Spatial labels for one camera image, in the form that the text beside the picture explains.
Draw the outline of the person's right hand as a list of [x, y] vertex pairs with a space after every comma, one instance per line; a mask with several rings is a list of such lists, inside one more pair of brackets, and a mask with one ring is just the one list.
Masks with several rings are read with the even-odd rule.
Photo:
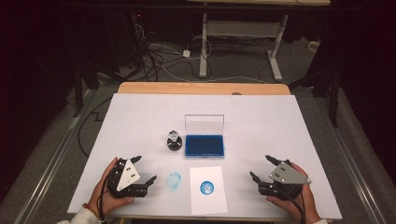
[[[290, 201], [282, 201], [273, 196], [267, 196], [266, 200], [274, 206], [288, 212], [292, 219], [297, 222], [302, 221], [302, 215], [299, 209]], [[314, 194], [309, 185], [303, 185], [302, 195], [295, 199], [295, 202], [301, 207], [305, 213], [305, 224], [313, 224], [321, 220], [316, 208]]]

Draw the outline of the white metal frame desk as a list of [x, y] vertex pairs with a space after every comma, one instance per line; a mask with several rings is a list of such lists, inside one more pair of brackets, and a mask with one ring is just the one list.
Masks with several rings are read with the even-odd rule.
[[[241, 5], [242, 7], [327, 7], [330, 0], [189, 0], [199, 3], [202, 7], [213, 7], [215, 4], [222, 6]], [[280, 21], [258, 22], [258, 21], [220, 21], [209, 20], [207, 13], [203, 13], [202, 39], [200, 54], [199, 77], [207, 77], [208, 61], [212, 46], [207, 40], [212, 36], [239, 36], [239, 37], [273, 37], [275, 43], [272, 49], [266, 52], [268, 63], [272, 69], [275, 81], [283, 79], [277, 61], [276, 54], [286, 29], [289, 13], [283, 13]]]

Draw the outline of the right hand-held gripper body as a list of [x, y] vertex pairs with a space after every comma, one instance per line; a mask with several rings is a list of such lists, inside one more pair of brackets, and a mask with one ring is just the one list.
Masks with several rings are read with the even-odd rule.
[[294, 169], [291, 164], [282, 161], [270, 174], [272, 183], [262, 182], [257, 178], [258, 191], [261, 195], [273, 196], [282, 201], [295, 199], [303, 189], [303, 185], [311, 184], [311, 180]]

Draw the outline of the person's left hand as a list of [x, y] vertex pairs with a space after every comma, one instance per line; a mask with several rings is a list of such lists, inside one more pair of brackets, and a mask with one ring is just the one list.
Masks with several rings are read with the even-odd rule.
[[[113, 169], [115, 164], [117, 163], [118, 158], [115, 157], [113, 161], [107, 166], [107, 168], [104, 170], [101, 179], [99, 182], [96, 184], [95, 188], [92, 191], [92, 196], [87, 202], [87, 205], [96, 213], [98, 214], [98, 198], [101, 195], [102, 192], [102, 187], [104, 187], [105, 184], [105, 179], [108, 173]], [[110, 212], [112, 212], [114, 209], [125, 206], [127, 204], [133, 203], [134, 202], [134, 197], [125, 197], [125, 198], [120, 198], [116, 199], [113, 198], [109, 193], [104, 193], [103, 194], [103, 200], [102, 200], [102, 211], [104, 215], [108, 215]]]

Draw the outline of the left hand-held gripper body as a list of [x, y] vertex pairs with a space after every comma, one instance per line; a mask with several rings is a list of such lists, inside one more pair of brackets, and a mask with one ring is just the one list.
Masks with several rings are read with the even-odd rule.
[[109, 174], [106, 183], [109, 193], [114, 198], [125, 197], [145, 197], [148, 194], [146, 184], [136, 184], [140, 175], [131, 163], [131, 159], [125, 160], [119, 158], [116, 165]]

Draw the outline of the blue ink pad clear lid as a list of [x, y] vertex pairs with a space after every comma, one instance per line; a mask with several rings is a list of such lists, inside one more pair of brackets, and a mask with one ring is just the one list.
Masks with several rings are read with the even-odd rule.
[[223, 158], [223, 115], [185, 116], [185, 156], [188, 158]]

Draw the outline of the metal floor rail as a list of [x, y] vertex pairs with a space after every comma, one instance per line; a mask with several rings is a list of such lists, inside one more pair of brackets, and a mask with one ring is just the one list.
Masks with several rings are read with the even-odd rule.
[[335, 128], [328, 118], [328, 107], [326, 106], [326, 102], [323, 99], [318, 98], [317, 105], [337, 142], [338, 152], [341, 156], [341, 160], [345, 164], [346, 171], [372, 224], [386, 224], [383, 213], [380, 211], [378, 203], [375, 201], [374, 194], [372, 193], [367, 182], [364, 180], [357, 163], [354, 161], [350, 152], [348, 151], [345, 139], [342, 137], [339, 129]]
[[24, 204], [13, 224], [32, 223], [82, 122], [82, 113], [95, 94], [96, 90], [85, 90], [82, 93], [82, 108], [77, 110], [76, 105], [68, 105], [45, 131], [17, 178], [15, 188], [21, 189], [18, 195], [22, 196]]

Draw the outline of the black metal stand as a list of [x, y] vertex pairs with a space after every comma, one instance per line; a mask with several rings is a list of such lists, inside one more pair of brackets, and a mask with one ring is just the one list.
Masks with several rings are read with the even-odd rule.
[[74, 117], [78, 117], [79, 113], [81, 111], [82, 108], [82, 101], [83, 101], [83, 97], [82, 97], [82, 84], [81, 84], [81, 75], [80, 75], [80, 66], [79, 63], [77, 63], [76, 67], [75, 67], [75, 113], [74, 113]]
[[337, 124], [337, 107], [338, 107], [338, 90], [339, 90], [340, 75], [335, 71], [332, 75], [331, 99], [329, 107], [329, 118], [334, 128]]

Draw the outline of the wooden table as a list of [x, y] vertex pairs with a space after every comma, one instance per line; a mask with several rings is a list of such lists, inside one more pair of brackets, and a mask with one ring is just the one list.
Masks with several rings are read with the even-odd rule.
[[210, 94], [210, 95], [290, 95], [284, 84], [123, 82], [118, 93]]

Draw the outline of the large white table mat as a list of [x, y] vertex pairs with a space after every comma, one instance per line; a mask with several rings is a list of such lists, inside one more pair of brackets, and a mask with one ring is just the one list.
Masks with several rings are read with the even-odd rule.
[[[186, 115], [223, 115], [225, 156], [188, 159], [171, 151], [167, 135], [185, 132]], [[157, 176], [148, 195], [114, 210], [116, 217], [186, 217], [286, 220], [288, 214], [268, 203], [249, 172], [266, 181], [274, 166], [265, 158], [291, 160], [308, 173], [319, 214], [341, 218], [332, 188], [294, 96], [125, 94], [113, 96], [102, 128], [69, 205], [76, 213], [115, 158], [142, 156], [141, 179]], [[190, 168], [220, 166], [228, 212], [191, 213]]]

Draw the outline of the white paper sheet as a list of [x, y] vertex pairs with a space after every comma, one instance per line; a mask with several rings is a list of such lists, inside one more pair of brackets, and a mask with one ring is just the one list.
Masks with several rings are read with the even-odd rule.
[[228, 212], [220, 166], [190, 168], [191, 213], [211, 215]]

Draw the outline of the round black stamp clear knob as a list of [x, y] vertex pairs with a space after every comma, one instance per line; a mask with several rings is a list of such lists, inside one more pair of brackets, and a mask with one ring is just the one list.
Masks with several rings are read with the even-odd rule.
[[170, 150], [176, 151], [180, 150], [182, 147], [182, 139], [178, 132], [173, 130], [168, 134], [167, 146]]

